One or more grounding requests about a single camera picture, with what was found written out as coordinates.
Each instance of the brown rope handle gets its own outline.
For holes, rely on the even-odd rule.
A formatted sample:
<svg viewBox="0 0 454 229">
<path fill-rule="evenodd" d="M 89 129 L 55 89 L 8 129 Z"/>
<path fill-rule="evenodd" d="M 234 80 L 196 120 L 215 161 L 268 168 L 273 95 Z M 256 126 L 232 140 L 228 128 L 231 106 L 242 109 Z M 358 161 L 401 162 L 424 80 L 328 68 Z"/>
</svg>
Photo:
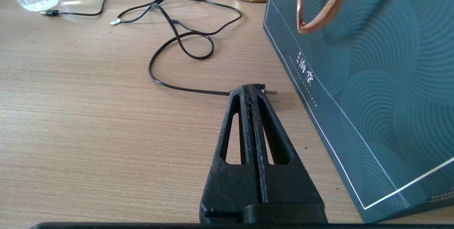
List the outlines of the brown rope handle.
<svg viewBox="0 0 454 229">
<path fill-rule="evenodd" d="M 344 0 L 329 0 L 319 14 L 309 23 L 303 20 L 303 0 L 297 0 L 297 27 L 298 32 L 307 34 L 328 24 L 341 8 Z"/>
</svg>

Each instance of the wood grain surface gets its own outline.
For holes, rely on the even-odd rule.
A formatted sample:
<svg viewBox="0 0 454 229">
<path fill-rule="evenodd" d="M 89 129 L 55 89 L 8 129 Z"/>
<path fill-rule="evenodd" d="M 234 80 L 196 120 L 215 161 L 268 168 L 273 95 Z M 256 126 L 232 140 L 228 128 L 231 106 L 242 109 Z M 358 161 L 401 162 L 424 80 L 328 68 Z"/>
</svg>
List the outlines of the wood grain surface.
<svg viewBox="0 0 454 229">
<path fill-rule="evenodd" d="M 96 12 L 101 1 L 60 0 L 58 9 Z M 124 9 L 150 1 L 109 0 L 99 17 L 50 18 L 0 0 L 0 228 L 44 221 L 198 222 L 227 97 L 151 80 L 149 59 L 173 37 L 165 19 L 151 12 L 132 24 L 109 25 Z M 215 52 L 206 61 L 170 46 L 156 75 L 192 88 L 228 91 L 260 82 L 277 90 L 271 102 L 329 221 L 361 222 L 262 29 L 265 4 L 212 1 L 237 7 L 244 18 L 213 37 Z M 202 31 L 235 17 L 197 2 L 163 6 Z M 209 51 L 204 38 L 187 38 L 185 45 L 195 54 Z M 237 155 L 229 150 L 232 161 Z M 453 214 L 445 208 L 394 222 L 454 223 Z"/>
</svg>

